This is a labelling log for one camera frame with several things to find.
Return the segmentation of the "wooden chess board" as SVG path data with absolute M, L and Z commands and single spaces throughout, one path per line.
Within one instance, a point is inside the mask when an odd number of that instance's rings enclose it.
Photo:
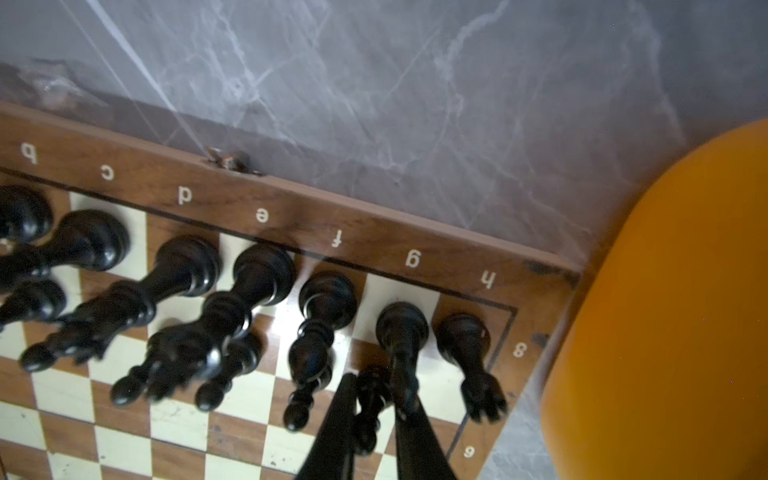
M 563 260 L 5 104 L 5 479 L 474 479 Z

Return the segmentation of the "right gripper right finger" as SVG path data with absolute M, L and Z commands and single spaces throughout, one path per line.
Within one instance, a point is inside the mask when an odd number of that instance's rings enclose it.
M 404 418 L 396 417 L 395 437 L 400 480 L 457 479 L 421 403 Z

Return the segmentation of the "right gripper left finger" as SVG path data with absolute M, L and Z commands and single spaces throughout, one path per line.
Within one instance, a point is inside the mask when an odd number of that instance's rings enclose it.
M 356 386 L 355 374 L 343 375 L 312 448 L 295 475 L 296 480 L 353 478 Z

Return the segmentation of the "yellow tray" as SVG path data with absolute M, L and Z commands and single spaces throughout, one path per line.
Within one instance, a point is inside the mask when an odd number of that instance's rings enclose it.
M 640 198 L 548 376 L 562 479 L 767 475 L 767 124 L 724 133 Z

